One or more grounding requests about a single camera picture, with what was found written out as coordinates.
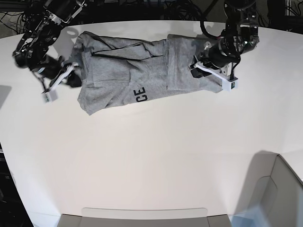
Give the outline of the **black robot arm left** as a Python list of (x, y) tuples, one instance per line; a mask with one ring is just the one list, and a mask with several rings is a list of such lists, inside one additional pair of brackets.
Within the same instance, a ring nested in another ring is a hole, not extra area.
[(197, 62), (212, 70), (232, 64), (229, 78), (234, 80), (234, 70), (241, 55), (254, 50), (259, 42), (256, 1), (225, 0), (224, 12), (227, 16), (225, 29), (218, 36), (207, 32), (206, 14), (203, 14), (200, 21), (202, 33), (215, 43), (199, 54)]

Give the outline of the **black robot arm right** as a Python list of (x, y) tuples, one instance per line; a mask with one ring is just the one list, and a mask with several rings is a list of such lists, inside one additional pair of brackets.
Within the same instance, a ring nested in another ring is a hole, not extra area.
[(28, 68), (41, 84), (45, 79), (50, 80), (49, 87), (44, 87), (45, 91), (60, 83), (70, 87), (81, 86), (81, 79), (73, 72), (77, 64), (65, 64), (63, 56), (55, 59), (47, 52), (84, 6), (83, 0), (45, 0), (31, 8), (29, 27), (12, 57), (19, 68)]

